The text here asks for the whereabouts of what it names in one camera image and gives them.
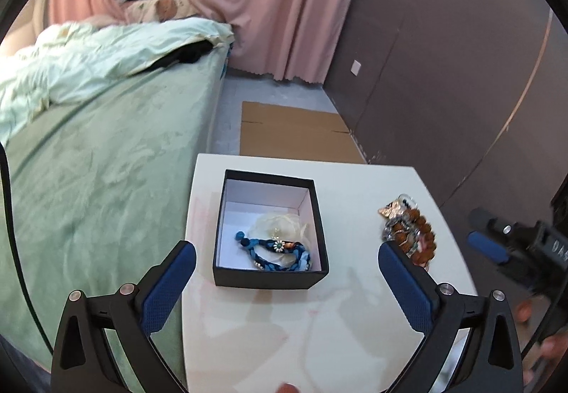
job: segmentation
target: screw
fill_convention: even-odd
[[[497,301],[504,301],[505,294],[502,293],[501,291],[493,291],[493,298]]]
[[[120,293],[122,295],[130,295],[131,293],[134,292],[134,284],[122,284],[120,286]]]
[[[454,293],[454,287],[451,284],[440,284],[439,291],[444,295],[451,295]]]
[[[69,294],[69,300],[78,301],[81,298],[81,291],[73,291]]]

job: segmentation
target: wall outlet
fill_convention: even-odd
[[[355,75],[358,75],[360,69],[361,69],[361,63],[358,62],[357,60],[355,60],[353,62],[353,66],[351,66],[351,72],[353,72],[353,74],[355,74]]]

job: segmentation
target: table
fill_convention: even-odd
[[[307,291],[215,286],[213,250],[226,169],[314,180],[327,277]],[[377,265],[384,226],[377,209],[401,193],[416,200],[436,233],[431,276],[475,295],[455,239],[412,167],[200,154],[186,231],[198,263],[182,294],[191,393],[272,393],[282,382],[302,393],[388,388],[422,338],[410,328]]]

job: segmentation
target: floor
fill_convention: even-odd
[[[242,102],[337,113],[322,86],[276,82],[268,75],[256,76],[229,69],[217,108],[211,153],[239,154]]]

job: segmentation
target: blue gripper pad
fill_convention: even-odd
[[[411,327],[415,331],[427,335],[433,326],[432,301],[391,247],[388,242],[384,242],[379,248],[381,273]]]
[[[193,244],[189,242],[178,253],[144,300],[140,325],[147,337],[164,327],[171,310],[195,271],[196,263],[197,253]]]
[[[468,244],[475,250],[481,252],[489,260],[496,264],[507,263],[510,259],[507,249],[501,244],[490,240],[477,231],[470,233],[468,236]]]

